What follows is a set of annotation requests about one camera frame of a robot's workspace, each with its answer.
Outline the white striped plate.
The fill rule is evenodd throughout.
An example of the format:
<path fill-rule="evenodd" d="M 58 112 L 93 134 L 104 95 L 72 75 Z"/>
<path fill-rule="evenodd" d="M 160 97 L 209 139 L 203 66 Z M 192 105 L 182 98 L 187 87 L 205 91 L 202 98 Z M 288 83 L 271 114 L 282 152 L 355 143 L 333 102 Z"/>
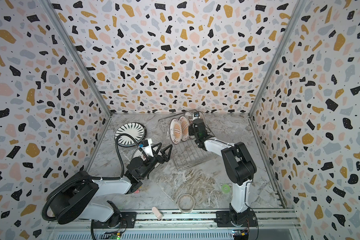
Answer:
<path fill-rule="evenodd" d="M 146 137 L 147 129 L 144 125 L 137 122 L 126 123 L 116 130 L 115 139 L 117 139 L 120 134 L 128 134 L 133 137 L 137 143 L 140 143 Z M 120 147 L 129 148 L 133 147 L 135 142 L 127 136 L 121 136 L 117 144 Z"/>

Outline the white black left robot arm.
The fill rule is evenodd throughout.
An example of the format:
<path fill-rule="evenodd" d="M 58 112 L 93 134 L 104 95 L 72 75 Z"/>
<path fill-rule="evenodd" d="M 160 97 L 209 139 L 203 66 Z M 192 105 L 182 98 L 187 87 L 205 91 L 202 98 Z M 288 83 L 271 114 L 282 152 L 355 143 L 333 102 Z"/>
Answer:
<path fill-rule="evenodd" d="M 162 143 L 140 145 L 138 151 L 142 156 L 130 161 L 122 177 L 97 177 L 86 171 L 77 172 L 48 195 L 42 218 L 60 225 L 80 219 L 105 223 L 109 228 L 118 226 L 123 222 L 119 208 L 112 201 L 102 205 L 94 203 L 93 199 L 135 193 L 158 164 L 170 160 L 172 148 L 172 145 L 163 148 Z"/>

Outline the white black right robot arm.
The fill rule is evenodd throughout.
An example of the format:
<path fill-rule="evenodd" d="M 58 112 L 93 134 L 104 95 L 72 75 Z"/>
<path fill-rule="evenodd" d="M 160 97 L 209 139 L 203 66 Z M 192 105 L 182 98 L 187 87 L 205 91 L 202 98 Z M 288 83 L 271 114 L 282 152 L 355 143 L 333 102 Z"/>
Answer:
<path fill-rule="evenodd" d="M 217 139 L 207 132 L 204 120 L 196 117 L 189 126 L 189 134 L 195 137 L 198 148 L 222 157 L 227 176 L 233 183 L 228 220 L 220 218 L 217 222 L 232 223 L 238 227 L 248 224 L 250 184 L 257 172 L 257 167 L 246 145 L 242 142 L 232 144 Z"/>

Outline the red character plate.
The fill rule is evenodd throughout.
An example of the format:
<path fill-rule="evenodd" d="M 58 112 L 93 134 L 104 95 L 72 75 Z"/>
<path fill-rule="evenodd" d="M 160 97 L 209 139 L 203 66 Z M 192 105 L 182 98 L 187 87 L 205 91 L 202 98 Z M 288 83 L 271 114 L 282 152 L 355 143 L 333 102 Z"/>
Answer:
<path fill-rule="evenodd" d="M 144 162 L 146 162 L 148 160 L 139 149 L 135 150 L 135 152 L 133 153 L 133 156 L 132 156 L 132 158 L 137 158 L 137 157 L 140 157 Z"/>
<path fill-rule="evenodd" d="M 186 111 L 186 112 L 184 113 L 184 116 L 187 117 L 190 122 L 193 121 L 193 112 L 191 112 L 191 111 Z"/>

